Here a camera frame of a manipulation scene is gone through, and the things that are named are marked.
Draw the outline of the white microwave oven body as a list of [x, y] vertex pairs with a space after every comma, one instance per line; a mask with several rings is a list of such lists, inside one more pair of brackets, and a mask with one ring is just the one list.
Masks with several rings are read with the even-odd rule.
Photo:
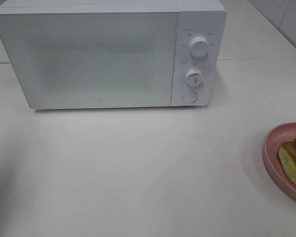
[[[168, 106], [204, 106], [209, 101], [227, 17], [224, 6], [217, 0], [7, 0], [0, 6], [0, 15], [162, 12], [178, 15], [171, 103]], [[209, 41], [208, 53], [201, 58], [190, 53], [189, 42], [195, 36], [204, 36]], [[200, 69], [203, 74], [202, 83], [195, 87], [188, 86], [184, 78], [185, 72], [193, 68]], [[188, 91], [197, 93], [194, 103], [183, 101], [183, 95]]]

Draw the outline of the round white door button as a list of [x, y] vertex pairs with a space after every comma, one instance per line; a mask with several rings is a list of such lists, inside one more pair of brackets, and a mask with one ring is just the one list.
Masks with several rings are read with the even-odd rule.
[[197, 93], [195, 91], [188, 91], [183, 95], [183, 101], [186, 103], [194, 103], [197, 100]]

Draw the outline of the upper white power knob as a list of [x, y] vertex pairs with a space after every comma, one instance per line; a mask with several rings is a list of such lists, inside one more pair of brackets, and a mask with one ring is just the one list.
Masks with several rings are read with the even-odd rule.
[[189, 42], [190, 53], [195, 58], [201, 58], [208, 53], [209, 41], [204, 36], [195, 36]]

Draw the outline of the white timer knob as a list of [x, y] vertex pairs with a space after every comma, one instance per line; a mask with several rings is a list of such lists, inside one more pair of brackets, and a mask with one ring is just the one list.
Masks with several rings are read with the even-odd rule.
[[203, 74], [200, 69], [193, 68], [185, 72], [185, 81], [188, 86], [199, 86], [203, 81]]

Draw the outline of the pink round plate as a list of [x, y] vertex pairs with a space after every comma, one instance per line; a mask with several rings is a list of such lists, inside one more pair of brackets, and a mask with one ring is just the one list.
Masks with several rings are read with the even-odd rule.
[[287, 196], [296, 201], [296, 185], [285, 174], [279, 160], [281, 144], [296, 137], [296, 122], [278, 125], [267, 134], [263, 144], [263, 163], [273, 182]]

